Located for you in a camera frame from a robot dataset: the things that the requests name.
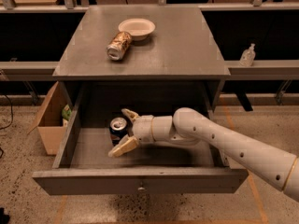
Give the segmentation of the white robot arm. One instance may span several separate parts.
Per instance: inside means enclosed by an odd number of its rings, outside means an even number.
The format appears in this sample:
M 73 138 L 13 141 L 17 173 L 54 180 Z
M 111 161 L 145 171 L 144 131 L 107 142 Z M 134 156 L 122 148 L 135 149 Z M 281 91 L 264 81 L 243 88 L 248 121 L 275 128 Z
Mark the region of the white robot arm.
M 124 108 L 122 114 L 132 123 L 125 135 L 108 153 L 119 157 L 141 145 L 195 145 L 205 141 L 243 165 L 273 188 L 299 201 L 299 160 L 294 154 L 220 126 L 201 113 L 178 109 L 172 116 L 140 116 Z

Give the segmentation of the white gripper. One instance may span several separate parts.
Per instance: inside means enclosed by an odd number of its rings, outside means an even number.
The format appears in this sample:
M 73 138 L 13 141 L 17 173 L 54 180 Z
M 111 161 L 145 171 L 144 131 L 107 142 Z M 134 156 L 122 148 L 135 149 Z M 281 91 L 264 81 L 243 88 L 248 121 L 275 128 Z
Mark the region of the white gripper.
M 128 153 L 138 147 L 140 143 L 152 143 L 153 135 L 151 131 L 151 124 L 153 120 L 152 115 L 141 116 L 130 109 L 123 108 L 122 114 L 133 123 L 133 134 L 129 136 L 126 134 L 120 142 L 114 146 L 109 152 L 108 156 L 117 158 L 125 153 Z

